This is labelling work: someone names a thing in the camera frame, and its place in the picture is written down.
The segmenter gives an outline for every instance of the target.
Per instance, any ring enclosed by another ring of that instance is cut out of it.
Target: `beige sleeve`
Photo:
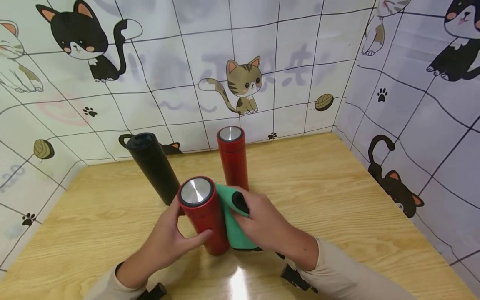
[[[300,276],[319,294],[336,300],[415,300],[401,286],[355,261],[335,245],[317,238],[317,266]]]
[[[90,289],[84,300],[135,300],[146,290],[126,288],[115,276],[115,268],[106,272]]]

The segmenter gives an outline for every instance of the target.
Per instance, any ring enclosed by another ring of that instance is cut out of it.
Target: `red thermos bottle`
[[[220,129],[216,139],[227,185],[240,186],[248,191],[245,132],[240,127],[228,126]]]
[[[214,256],[224,254],[230,243],[213,181],[203,176],[190,178],[180,186],[178,199],[197,233],[213,230],[213,235],[204,244],[207,252]]]

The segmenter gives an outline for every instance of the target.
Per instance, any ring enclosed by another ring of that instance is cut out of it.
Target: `table surface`
[[[247,146],[250,189],[266,193],[293,225],[335,243],[418,299],[475,299],[334,134]],[[180,182],[204,175],[225,183],[217,151],[171,156]],[[84,168],[0,283],[0,299],[81,299],[110,267],[147,238],[160,205],[135,162]],[[179,228],[194,233],[181,217]],[[318,299],[280,278],[270,252],[203,247],[154,274],[166,299]]]

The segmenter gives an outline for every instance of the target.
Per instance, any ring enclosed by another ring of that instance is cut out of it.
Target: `metal bottle cap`
[[[224,142],[234,142],[240,139],[242,135],[242,130],[237,126],[227,126],[218,132],[218,137]]]
[[[212,182],[202,177],[196,177],[190,179],[182,186],[180,200],[186,206],[198,206],[210,199],[212,193]]]

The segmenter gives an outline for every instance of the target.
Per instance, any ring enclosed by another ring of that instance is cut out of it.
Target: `green cloth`
[[[220,199],[220,203],[222,205],[223,214],[225,216],[225,226],[227,228],[227,237],[230,246],[233,249],[237,250],[254,250],[257,248],[255,245],[243,232],[240,225],[237,223],[235,218],[232,215],[232,210],[236,211],[237,213],[241,214],[242,216],[248,216],[247,213],[239,210],[233,204],[233,194],[238,192],[234,188],[215,184],[216,193],[218,198]]]

